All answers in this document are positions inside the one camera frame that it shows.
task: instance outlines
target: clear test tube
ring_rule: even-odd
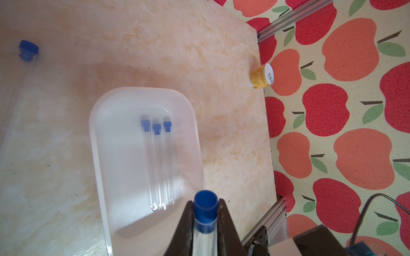
[[[146,166],[149,177],[149,190],[150,190],[150,208],[153,212],[156,212],[160,207],[159,200],[159,188],[158,181],[155,175],[154,169],[154,151],[153,151],[153,142],[151,139],[151,123],[149,120],[141,121],[142,134],[144,140],[144,149],[145,149],[145,158]]]
[[[154,152],[155,152],[155,175],[157,176],[158,188],[159,188],[159,206],[166,210],[167,199],[166,199],[166,184],[164,179],[164,169],[163,169],[163,138],[161,135],[161,124],[153,124],[153,142],[154,142]]]
[[[217,255],[218,197],[209,190],[199,191],[194,198],[195,228],[192,256]]]
[[[176,170],[174,166],[174,152],[172,149],[172,133],[171,133],[171,121],[164,122],[164,178],[167,192],[168,204],[175,203],[175,187],[174,179],[176,178]]]

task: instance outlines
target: black cable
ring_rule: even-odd
[[[393,203],[397,204],[400,208],[402,208],[405,212],[407,212],[408,214],[410,214],[410,211],[409,211],[409,210],[407,210],[406,208],[404,208],[404,206],[402,206],[401,204],[399,204],[396,200],[394,200],[393,198],[389,197],[388,195],[380,194],[380,193],[379,193],[379,194],[374,194],[374,195],[372,195],[372,196],[367,200],[366,204],[365,204],[364,207],[363,207],[362,212],[360,213],[358,222],[356,223],[356,226],[355,226],[355,230],[353,231],[353,234],[352,234],[352,238],[350,239],[350,245],[349,245],[349,247],[355,245],[356,236],[357,236],[357,234],[358,234],[358,232],[359,232],[360,225],[361,225],[362,222],[363,222],[363,218],[364,218],[364,215],[366,214],[367,208],[369,207],[371,201],[372,201],[375,197],[378,197],[378,196],[382,196],[382,197],[385,197],[385,198],[389,199],[389,200],[392,201]]]

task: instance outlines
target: orange apple print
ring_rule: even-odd
[[[392,143],[384,133],[356,129],[342,134],[333,145],[336,166],[352,184],[370,190],[384,189],[394,181],[390,163]]]
[[[233,0],[235,10],[244,17],[253,17],[271,9],[278,0]]]
[[[303,232],[317,227],[317,224],[309,217],[301,214],[292,214],[287,217],[287,227],[289,229],[289,238],[294,238]]]
[[[306,178],[312,172],[312,162],[309,157],[309,139],[298,132],[283,135],[276,145],[279,150],[279,162],[291,176]]]
[[[368,236],[356,237],[356,243],[364,242],[376,255],[388,255],[388,256],[403,256],[393,246],[380,239]],[[350,245],[350,239],[346,242],[346,247]]]
[[[276,94],[289,96],[297,92],[302,84],[299,70],[299,53],[293,49],[281,51],[271,62],[275,79],[271,85]]]
[[[372,73],[379,63],[375,34],[376,23],[367,18],[338,27],[322,47],[326,72],[338,81],[356,81]]]

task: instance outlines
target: small can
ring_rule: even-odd
[[[273,70],[269,63],[249,72],[249,83],[254,89],[264,88],[273,84]]]

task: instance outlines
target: metal frame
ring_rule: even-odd
[[[253,227],[253,229],[242,239],[242,246],[245,246],[246,243],[251,239],[256,232],[262,227],[265,226],[267,229],[268,235],[280,224],[283,217],[286,215],[286,205],[285,198],[278,197],[277,202],[269,209],[269,211],[262,217],[262,219]],[[286,233],[289,237],[289,232],[286,224]]]
[[[258,42],[262,42],[268,37],[274,35],[276,32],[284,29],[285,27],[295,23],[308,16],[309,14],[314,13],[320,8],[325,7],[326,5],[332,3],[334,0],[310,0],[296,9],[290,11],[289,13],[283,15],[279,19],[272,22],[269,26],[259,31],[257,34]]]

